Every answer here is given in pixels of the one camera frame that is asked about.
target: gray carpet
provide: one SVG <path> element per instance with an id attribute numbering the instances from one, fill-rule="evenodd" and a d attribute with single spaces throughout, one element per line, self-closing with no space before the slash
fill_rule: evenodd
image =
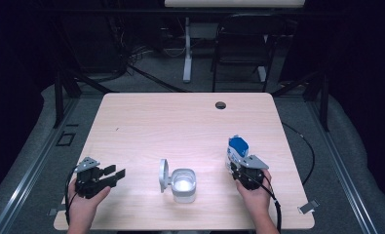
<path id="1" fill-rule="evenodd" d="M 274 69 L 268 92 L 273 92 L 281 86 L 277 82 L 280 73 L 280 64 L 284 61 L 285 48 L 279 52 L 277 67 Z M 192 81 L 189 84 L 182 82 L 183 56 L 172 58 L 157 53 L 145 53 L 138 57 L 135 63 L 137 68 L 191 92 L 210 92 L 212 74 L 210 73 L 211 56 L 208 48 L 196 47 L 194 50 Z M 253 84 L 258 79 L 257 74 L 247 74 L 246 71 L 234 70 L 235 75 L 244 74 L 250 81 L 246 85 L 220 83 L 219 92 L 259 92 L 260 86 Z M 220 79 L 227 80 L 231 74 L 227 70 L 220 72 Z M 107 88 L 118 92 L 168 92 L 167 89 L 156 83 L 133 73 L 102 83 Z M 51 208 L 56 208 L 63 196 L 63 185 L 68 172 L 78 162 L 80 152 L 96 116 L 102 95 L 92 87 L 81 83 L 83 95 L 77 100 L 74 109 L 64 121 L 58 131 L 74 134 L 75 137 L 69 146 L 53 146 L 47 153 L 44 169 L 32 186 L 32 189 L 20 210 L 15 214 L 13 223 L 8 228 L 9 233 L 59 233 L 53 227 L 54 216 L 47 215 Z M 316 164 L 314 172 L 306 182 L 304 188 L 309 200 L 316 199 L 321 205 L 314 212 L 316 225 L 311 230 L 283 230 L 283 233 L 363 233 L 363 230 L 351 208 L 344 189 L 335 173 L 330 160 L 326 142 L 320 134 L 320 126 L 315 124 L 314 116 L 309 111 L 309 103 L 305 103 L 299 94 L 303 87 L 289 93 L 287 97 L 275 98 L 280 117 L 283 122 L 296 128 L 309 140 L 314 148 Z M 43 96 L 46 100 L 39 122 L 30 135 L 21 154 L 14 163 L 9 174 L 0 186 L 0 214 L 3 213 L 11 196 L 15 193 L 22 177 L 26 174 L 30 164 L 40 156 L 44 144 L 53 133 L 52 125 L 55 122 L 54 89 L 50 87 Z M 366 151 L 361 143 L 354 126 L 350 123 L 336 100 L 331 99 L 328 114 L 330 134 L 337 145 L 351 178 L 363 196 L 366 207 L 378 233 L 385 233 L 385 196 L 377 189 L 376 183 L 366 169 Z M 302 138 L 284 127 L 289 146 L 294 156 L 299 176 L 304 179 L 312 164 L 311 151 Z"/>

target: black chair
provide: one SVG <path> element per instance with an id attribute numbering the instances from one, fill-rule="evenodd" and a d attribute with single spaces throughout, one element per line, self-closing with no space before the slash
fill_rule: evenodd
<path id="1" fill-rule="evenodd" d="M 212 91 L 215 92 L 217 65 L 259 66 L 266 68 L 265 92 L 275 47 L 286 29 L 286 21 L 273 15 L 234 14 L 219 24 L 212 60 Z"/>

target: white desk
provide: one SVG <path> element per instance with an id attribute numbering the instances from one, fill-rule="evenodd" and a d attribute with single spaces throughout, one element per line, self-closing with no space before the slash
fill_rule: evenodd
<path id="1" fill-rule="evenodd" d="M 165 0 L 165 6 L 172 8 L 302 8 L 304 3 L 305 0 Z M 190 26 L 189 18 L 187 18 L 185 23 L 184 83 L 191 81 Z M 261 77 L 265 78 L 265 69 L 258 68 L 258 72 L 262 81 Z"/>
<path id="2" fill-rule="evenodd" d="M 226 103 L 217 109 L 218 101 Z M 228 138 L 240 135 L 250 154 L 270 167 L 281 204 L 284 229 L 314 226 L 274 101 L 268 94 L 109 94 L 98 110 L 79 162 L 86 156 L 101 168 L 126 169 L 99 205 L 93 229 L 232 230 L 253 229 L 232 176 L 225 168 Z M 179 204 L 170 188 L 161 193 L 160 160 L 197 177 L 196 200 Z M 276 220 L 275 206 L 270 214 Z M 64 212 L 56 229 L 67 229 Z"/>

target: hinged lid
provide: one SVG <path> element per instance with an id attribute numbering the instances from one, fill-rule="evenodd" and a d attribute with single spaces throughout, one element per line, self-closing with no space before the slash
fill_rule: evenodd
<path id="1" fill-rule="evenodd" d="M 169 177 L 169 165 L 166 159 L 161 159 L 161 165 L 159 167 L 159 183 L 161 184 L 161 192 L 168 187 L 168 184 L 171 182 Z"/>

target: hand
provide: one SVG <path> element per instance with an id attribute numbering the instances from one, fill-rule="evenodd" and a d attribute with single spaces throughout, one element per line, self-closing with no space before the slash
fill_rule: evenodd
<path id="1" fill-rule="evenodd" d="M 267 170 L 262 171 L 264 172 L 265 177 L 268 178 L 263 179 L 262 185 L 269 188 L 271 186 L 271 175 Z M 240 181 L 235 181 L 237 183 L 238 192 L 243 197 L 245 206 L 250 212 L 250 217 L 255 225 L 256 233 L 278 233 L 278 230 L 268 212 L 270 205 L 269 193 L 262 187 L 255 190 L 247 190 Z"/>
<path id="2" fill-rule="evenodd" d="M 80 197 L 76 194 L 76 179 L 68 186 L 68 201 L 70 202 L 70 225 L 67 233 L 88 233 L 95 219 L 98 204 L 109 194 L 110 187 L 103 188 L 91 199 Z"/>

